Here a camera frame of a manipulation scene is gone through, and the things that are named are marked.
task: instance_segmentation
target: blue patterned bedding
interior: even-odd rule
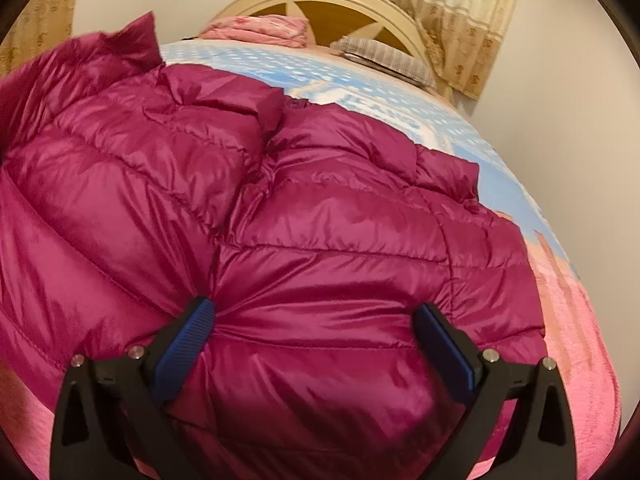
[[[338,103],[382,120],[428,148],[477,162],[482,204],[510,216],[528,241],[543,235],[556,256],[566,259],[538,206],[500,156],[455,110],[426,92],[343,59],[306,50],[191,40],[164,45],[161,53],[168,64],[204,64],[282,87],[294,97]]]

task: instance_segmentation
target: cream headboard frame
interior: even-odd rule
[[[287,16],[304,16],[296,2],[325,2],[364,14],[372,19],[373,23],[351,32],[349,36],[373,39],[386,29],[402,43],[411,56],[428,65],[431,64],[414,20],[400,7],[387,0],[236,0],[216,17],[251,16],[279,4],[286,5]],[[313,30],[309,33],[309,40],[311,44],[315,44]]]

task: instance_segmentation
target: gray plaid pillow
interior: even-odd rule
[[[433,70],[419,59],[376,40],[349,38],[334,41],[331,48],[345,53],[348,59],[408,80],[416,86],[437,88]]]

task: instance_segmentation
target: folded pink blanket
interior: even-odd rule
[[[305,48],[309,20],[269,14],[231,16],[213,20],[200,33],[202,40],[239,40],[249,43]]]

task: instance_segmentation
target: bed headboard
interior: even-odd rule
[[[281,14],[309,19],[310,44],[376,39],[430,65],[414,20],[387,0],[236,0],[216,17]]]

